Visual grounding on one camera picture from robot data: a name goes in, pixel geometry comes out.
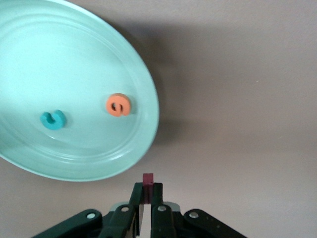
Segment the table surface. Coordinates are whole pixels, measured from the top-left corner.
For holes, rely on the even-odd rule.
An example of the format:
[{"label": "table surface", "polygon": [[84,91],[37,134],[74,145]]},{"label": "table surface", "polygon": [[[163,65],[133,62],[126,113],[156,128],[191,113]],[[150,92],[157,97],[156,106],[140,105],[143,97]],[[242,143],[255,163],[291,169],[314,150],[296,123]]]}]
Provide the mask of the table surface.
[{"label": "table surface", "polygon": [[71,2],[114,26],[148,65],[158,133],[138,164],[94,182],[0,159],[1,237],[28,238],[88,208],[106,214],[143,173],[182,212],[203,209],[247,237],[317,237],[317,2]]}]

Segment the light teal plate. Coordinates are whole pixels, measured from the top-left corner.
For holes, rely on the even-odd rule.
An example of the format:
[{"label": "light teal plate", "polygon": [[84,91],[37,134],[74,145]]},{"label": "light teal plate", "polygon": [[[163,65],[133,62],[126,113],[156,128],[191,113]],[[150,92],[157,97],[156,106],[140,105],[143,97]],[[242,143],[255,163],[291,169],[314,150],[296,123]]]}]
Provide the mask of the light teal plate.
[{"label": "light teal plate", "polygon": [[[108,97],[123,93],[128,116]],[[43,126],[61,110],[65,127]],[[133,47],[92,13],[61,0],[0,0],[0,156],[45,177],[91,181],[119,174],[150,147],[155,86]]]}]

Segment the screw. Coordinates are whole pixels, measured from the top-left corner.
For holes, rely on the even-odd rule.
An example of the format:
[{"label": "screw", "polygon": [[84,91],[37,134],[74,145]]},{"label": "screw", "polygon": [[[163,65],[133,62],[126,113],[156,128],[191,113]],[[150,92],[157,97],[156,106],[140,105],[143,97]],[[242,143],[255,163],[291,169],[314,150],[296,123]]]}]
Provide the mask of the screw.
[{"label": "screw", "polygon": [[89,213],[86,217],[88,219],[93,219],[95,216],[96,216],[95,213]]},{"label": "screw", "polygon": [[166,211],[166,207],[165,206],[159,206],[158,207],[158,211],[164,212],[164,211]]},{"label": "screw", "polygon": [[197,212],[191,212],[191,213],[189,214],[189,217],[196,219],[196,218],[199,217],[199,215],[198,215]]},{"label": "screw", "polygon": [[127,211],[129,211],[129,207],[122,207],[121,208],[121,212],[127,212]]}]

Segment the gray tabletop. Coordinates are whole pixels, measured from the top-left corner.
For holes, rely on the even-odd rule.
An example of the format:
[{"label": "gray tabletop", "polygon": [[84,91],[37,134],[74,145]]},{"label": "gray tabletop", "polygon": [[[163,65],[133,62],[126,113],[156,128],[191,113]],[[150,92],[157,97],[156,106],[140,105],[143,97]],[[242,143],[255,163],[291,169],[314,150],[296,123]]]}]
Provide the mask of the gray tabletop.
[{"label": "gray tabletop", "polygon": [[0,237],[28,238],[88,208],[106,214],[151,172],[182,212],[203,209],[250,238],[317,237],[317,2],[71,2],[143,57],[158,133],[137,165],[95,182],[0,159]]}]

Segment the orange foam ring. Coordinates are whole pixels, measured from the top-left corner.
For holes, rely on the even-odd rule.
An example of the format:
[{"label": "orange foam ring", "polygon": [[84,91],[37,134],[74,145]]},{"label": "orange foam ring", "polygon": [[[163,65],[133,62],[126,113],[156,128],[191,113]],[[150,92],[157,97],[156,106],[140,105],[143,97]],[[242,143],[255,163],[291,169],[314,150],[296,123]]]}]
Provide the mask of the orange foam ring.
[{"label": "orange foam ring", "polygon": [[108,98],[106,109],[115,117],[120,117],[121,115],[127,116],[131,112],[131,103],[129,98],[124,94],[115,93]]}]

